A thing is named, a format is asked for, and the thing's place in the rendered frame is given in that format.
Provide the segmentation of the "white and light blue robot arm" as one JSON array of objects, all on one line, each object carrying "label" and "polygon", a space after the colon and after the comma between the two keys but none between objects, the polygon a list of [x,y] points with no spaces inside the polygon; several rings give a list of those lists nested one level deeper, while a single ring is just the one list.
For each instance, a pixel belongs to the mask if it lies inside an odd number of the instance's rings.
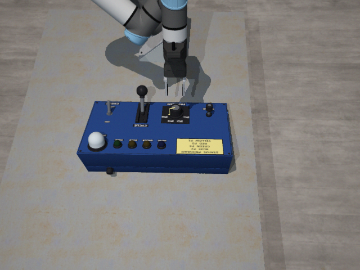
[{"label": "white and light blue robot arm", "polygon": [[187,26],[188,0],[91,0],[126,29],[125,36],[141,46],[151,35]]}]

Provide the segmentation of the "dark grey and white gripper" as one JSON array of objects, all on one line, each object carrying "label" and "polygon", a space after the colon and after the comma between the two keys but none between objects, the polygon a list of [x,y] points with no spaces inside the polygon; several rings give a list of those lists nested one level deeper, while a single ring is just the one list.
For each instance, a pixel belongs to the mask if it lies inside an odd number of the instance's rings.
[{"label": "dark grey and white gripper", "polygon": [[168,95],[167,78],[183,78],[182,96],[185,96],[187,65],[187,26],[181,30],[163,28],[163,56],[165,95]]}]

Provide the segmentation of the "blue control console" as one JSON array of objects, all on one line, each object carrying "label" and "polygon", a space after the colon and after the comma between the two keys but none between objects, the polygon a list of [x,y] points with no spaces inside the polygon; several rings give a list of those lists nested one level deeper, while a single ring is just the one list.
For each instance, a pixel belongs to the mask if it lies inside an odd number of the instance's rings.
[{"label": "blue control console", "polygon": [[227,103],[95,101],[77,155],[89,172],[228,174]]}]

